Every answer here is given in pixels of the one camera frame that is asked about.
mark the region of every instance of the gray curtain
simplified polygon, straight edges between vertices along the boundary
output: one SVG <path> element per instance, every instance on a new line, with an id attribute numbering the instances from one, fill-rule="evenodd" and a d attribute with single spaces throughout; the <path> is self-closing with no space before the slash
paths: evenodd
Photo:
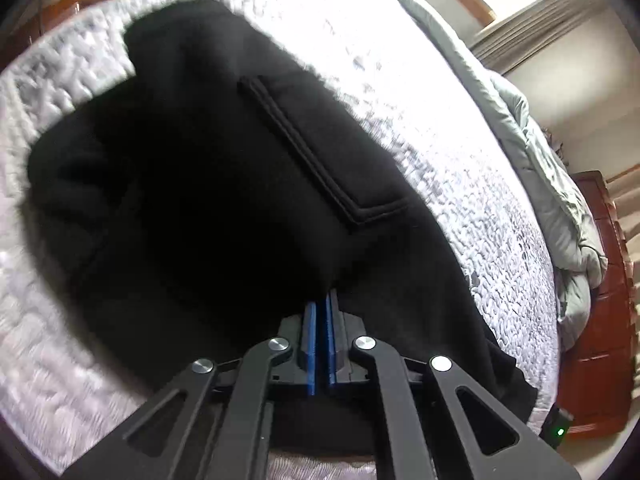
<path id="1" fill-rule="evenodd" d="M 606 6 L 604 0 L 538 0 L 489 25 L 468 47 L 485 67 L 505 74 Z"/>

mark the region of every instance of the wooden dresser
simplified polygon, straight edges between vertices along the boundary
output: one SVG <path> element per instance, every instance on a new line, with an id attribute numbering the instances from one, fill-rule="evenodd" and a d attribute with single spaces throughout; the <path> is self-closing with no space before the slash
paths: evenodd
<path id="1" fill-rule="evenodd" d="M 625 427 L 631 404 L 636 330 L 633 268 L 616 209 L 599 171 L 572 176 L 595 218 L 609 269 L 592 291 L 587 327 L 562 356 L 559 406 L 573 413 L 569 438 L 604 436 Z"/>

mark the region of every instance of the black fabric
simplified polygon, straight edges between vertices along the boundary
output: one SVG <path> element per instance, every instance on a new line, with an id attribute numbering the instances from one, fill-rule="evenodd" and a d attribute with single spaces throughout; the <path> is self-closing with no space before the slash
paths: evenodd
<path id="1" fill-rule="evenodd" d="M 212 0 L 125 37 L 136 76 L 34 145 L 31 202 L 92 330 L 161 386 L 240 357 L 331 287 L 410 358 L 452 357 L 521 420 L 536 399 L 392 157 L 313 75 Z M 371 452 L 356 402 L 278 410 L 274 442 Z"/>

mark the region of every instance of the white quilted bedspread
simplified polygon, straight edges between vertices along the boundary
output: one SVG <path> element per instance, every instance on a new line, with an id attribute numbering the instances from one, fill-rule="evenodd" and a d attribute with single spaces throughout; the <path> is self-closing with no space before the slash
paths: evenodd
<path id="1" fill-rule="evenodd" d="M 0 76 L 0 413 L 56 472 L 145 393 L 116 370 L 38 272 L 42 244 L 27 238 L 21 207 L 29 144 L 63 114 L 133 74 L 124 28 L 174 1 L 91 7 Z M 443 57 L 396 0 L 220 1 L 315 72 L 393 154 L 438 219 L 501 348 L 539 388 L 529 421 L 539 428 L 558 378 L 551 262 L 516 174 Z M 335 469 L 335 463 L 306 466 L 287 469 L 287 460 L 272 457 L 270 476 L 324 478 Z M 342 472 L 373 475 L 370 465 Z"/>

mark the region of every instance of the blue strip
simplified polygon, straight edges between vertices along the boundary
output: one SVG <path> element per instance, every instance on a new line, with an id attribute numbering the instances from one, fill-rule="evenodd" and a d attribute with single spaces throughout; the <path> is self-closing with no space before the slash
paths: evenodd
<path id="1" fill-rule="evenodd" d="M 334 316 L 331 313 L 331 296 L 326 295 L 324 300 L 324 307 L 326 309 L 326 340 L 327 349 L 329 354 L 329 386 L 335 384 L 335 339 L 334 339 Z"/>
<path id="2" fill-rule="evenodd" d="M 306 353 L 308 361 L 306 362 L 306 373 L 308 377 L 308 394 L 313 396 L 316 394 L 316 304 L 311 303 L 311 316 L 309 320 L 308 348 Z"/>

